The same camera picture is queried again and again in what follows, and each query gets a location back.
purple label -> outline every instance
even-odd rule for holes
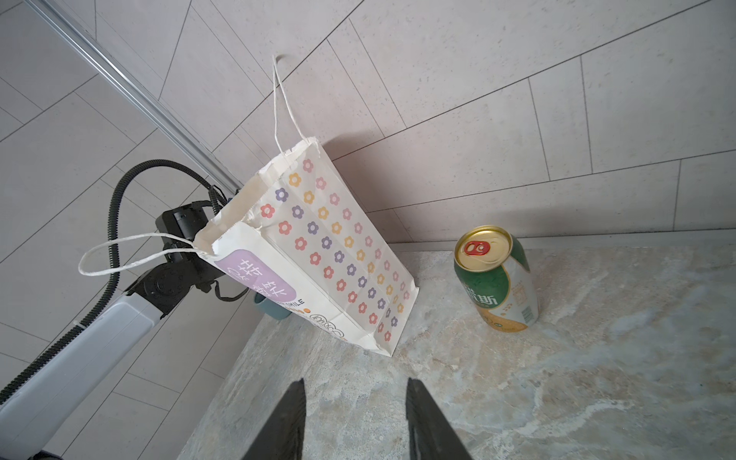
[[[235,250],[215,264],[230,277],[270,300],[290,302],[297,298],[294,288],[250,251]]]

barcode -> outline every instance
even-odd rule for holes
[[[534,314],[531,312],[531,306],[524,308],[524,311],[522,311],[521,314],[524,316],[524,322],[526,324],[529,324],[529,322],[534,318]]]

red pull tab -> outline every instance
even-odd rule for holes
[[[463,248],[468,255],[486,255],[490,250],[491,244],[488,241],[468,241]]]

wall baseboard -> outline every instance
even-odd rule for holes
[[[610,235],[543,236],[519,238],[524,249],[562,249],[579,247],[658,247],[694,244],[736,244],[736,229],[692,230],[681,232],[613,233]],[[452,251],[455,241],[422,241],[389,244],[395,252]]]

black cable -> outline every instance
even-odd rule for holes
[[[244,291],[242,291],[240,294],[236,295],[235,297],[223,297],[220,295],[220,283],[215,280],[215,295],[218,299],[222,300],[223,302],[235,302],[236,300],[240,300],[241,297],[243,297],[245,294],[248,294],[248,291],[250,289],[245,288]]]
[[[196,172],[187,168],[183,164],[179,164],[175,161],[170,160],[148,160],[133,166],[127,173],[123,174],[123,177],[118,181],[118,185],[113,191],[113,198],[110,200],[110,212],[107,215],[107,239],[114,240],[118,238],[118,217],[120,214],[120,204],[123,200],[123,193],[127,186],[133,181],[133,178],[139,175],[141,172],[147,169],[155,168],[157,166],[166,166],[169,168],[178,169],[181,172],[185,172],[192,176],[197,182],[202,184],[210,194],[210,201],[212,202],[212,208],[215,210],[215,214],[220,212],[222,206],[227,203],[222,191],[218,192],[215,189],[215,185],[211,185],[205,180],[204,177],[200,176]],[[117,268],[120,266],[120,255],[118,253],[118,245],[114,244],[108,248],[110,256],[110,268]],[[86,329],[87,326],[92,324],[105,309],[107,303],[113,298],[115,289],[118,287],[120,281],[120,274],[113,273],[110,275],[110,280],[105,286],[105,291],[102,293],[102,297],[99,298],[97,304],[90,310],[90,312],[79,322],[80,325],[75,325],[72,329],[64,334],[61,339],[57,340],[53,345],[46,348],[38,358],[33,360],[29,366],[23,370],[17,377],[13,379],[9,384],[0,391],[0,404],[5,403],[21,386],[23,386],[36,372],[44,367],[54,356],[56,356],[69,342],[74,340],[81,332]]]

